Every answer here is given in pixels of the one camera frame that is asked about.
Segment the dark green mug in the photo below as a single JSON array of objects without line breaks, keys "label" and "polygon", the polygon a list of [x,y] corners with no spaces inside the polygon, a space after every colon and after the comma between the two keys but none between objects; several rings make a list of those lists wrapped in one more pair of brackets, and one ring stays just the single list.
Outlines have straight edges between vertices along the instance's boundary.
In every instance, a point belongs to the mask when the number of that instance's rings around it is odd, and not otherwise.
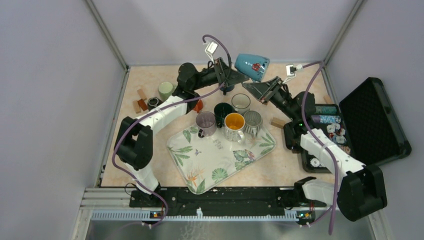
[{"label": "dark green mug", "polygon": [[225,125],[225,117],[235,110],[232,105],[226,102],[220,102],[214,107],[214,116],[216,121],[216,127],[218,129],[222,128]]}]

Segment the grey striped mug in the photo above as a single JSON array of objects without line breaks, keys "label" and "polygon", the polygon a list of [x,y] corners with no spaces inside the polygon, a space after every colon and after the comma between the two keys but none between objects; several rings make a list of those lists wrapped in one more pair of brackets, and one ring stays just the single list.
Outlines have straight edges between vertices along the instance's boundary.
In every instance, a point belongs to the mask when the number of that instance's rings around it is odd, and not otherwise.
[{"label": "grey striped mug", "polygon": [[245,125],[243,131],[250,134],[252,137],[257,137],[263,126],[263,118],[261,114],[254,110],[249,110],[243,115]]}]

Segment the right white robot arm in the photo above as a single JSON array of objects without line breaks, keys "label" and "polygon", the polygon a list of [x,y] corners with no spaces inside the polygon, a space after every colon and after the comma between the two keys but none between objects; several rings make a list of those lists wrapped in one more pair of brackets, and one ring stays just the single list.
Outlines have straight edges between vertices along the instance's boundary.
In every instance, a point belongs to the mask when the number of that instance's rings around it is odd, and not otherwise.
[{"label": "right white robot arm", "polygon": [[279,77],[266,82],[243,83],[242,86],[262,104],[271,102],[291,118],[292,143],[316,157],[334,175],[333,184],[317,179],[306,180],[293,192],[297,205],[307,206],[317,200],[330,205],[331,221],[335,220],[336,210],[340,210],[352,222],[388,205],[382,170],[353,158],[323,130],[310,126],[307,115],[315,110],[315,97],[308,89],[291,97]]}]

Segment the white floral mug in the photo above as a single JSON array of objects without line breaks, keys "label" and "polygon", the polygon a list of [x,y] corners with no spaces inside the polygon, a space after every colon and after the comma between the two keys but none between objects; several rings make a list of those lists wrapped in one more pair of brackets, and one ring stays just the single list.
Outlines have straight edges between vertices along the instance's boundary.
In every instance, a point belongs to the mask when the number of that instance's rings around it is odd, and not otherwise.
[{"label": "white floral mug", "polygon": [[224,119],[224,137],[230,142],[242,143],[245,140],[245,119],[239,113],[230,113]]}]

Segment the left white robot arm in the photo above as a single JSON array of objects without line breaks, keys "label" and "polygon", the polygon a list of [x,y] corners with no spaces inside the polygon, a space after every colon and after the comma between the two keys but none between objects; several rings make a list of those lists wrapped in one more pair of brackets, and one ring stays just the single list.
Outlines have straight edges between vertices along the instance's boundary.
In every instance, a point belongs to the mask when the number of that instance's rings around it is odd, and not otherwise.
[{"label": "left white robot arm", "polygon": [[150,161],[154,153],[154,136],[174,120],[192,111],[202,99],[196,91],[212,85],[218,89],[241,84],[249,77],[232,69],[218,58],[210,67],[198,71],[194,64],[183,63],[178,69],[177,86],[159,106],[137,119],[125,117],[120,124],[113,157],[127,165],[125,172],[142,191],[141,200],[149,207],[160,202],[159,181]]}]

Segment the lilac purple mug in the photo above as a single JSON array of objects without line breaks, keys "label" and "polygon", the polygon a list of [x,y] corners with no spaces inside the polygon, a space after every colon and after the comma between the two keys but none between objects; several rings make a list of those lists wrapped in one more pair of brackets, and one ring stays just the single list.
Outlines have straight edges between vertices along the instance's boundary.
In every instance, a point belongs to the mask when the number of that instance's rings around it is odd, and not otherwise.
[{"label": "lilac purple mug", "polygon": [[197,115],[195,123],[198,127],[199,138],[210,137],[217,130],[216,117],[210,111],[201,112]]}]

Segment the white black-rimmed mug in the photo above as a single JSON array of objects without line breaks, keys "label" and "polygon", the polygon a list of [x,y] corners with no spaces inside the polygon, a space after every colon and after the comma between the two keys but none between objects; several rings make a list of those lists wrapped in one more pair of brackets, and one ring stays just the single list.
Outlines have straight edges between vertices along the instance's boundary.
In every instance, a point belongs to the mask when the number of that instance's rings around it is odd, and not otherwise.
[{"label": "white black-rimmed mug", "polygon": [[244,115],[250,110],[251,99],[244,93],[238,93],[232,97],[231,105],[237,113]]}]

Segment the light blue mug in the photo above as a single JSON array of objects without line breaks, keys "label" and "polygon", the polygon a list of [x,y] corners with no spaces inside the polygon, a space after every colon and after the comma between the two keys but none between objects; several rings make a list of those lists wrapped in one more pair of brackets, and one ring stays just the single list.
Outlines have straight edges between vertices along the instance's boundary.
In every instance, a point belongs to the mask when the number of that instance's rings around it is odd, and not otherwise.
[{"label": "light blue mug", "polygon": [[270,59],[264,56],[240,53],[236,58],[234,67],[253,82],[262,82],[270,62]]}]

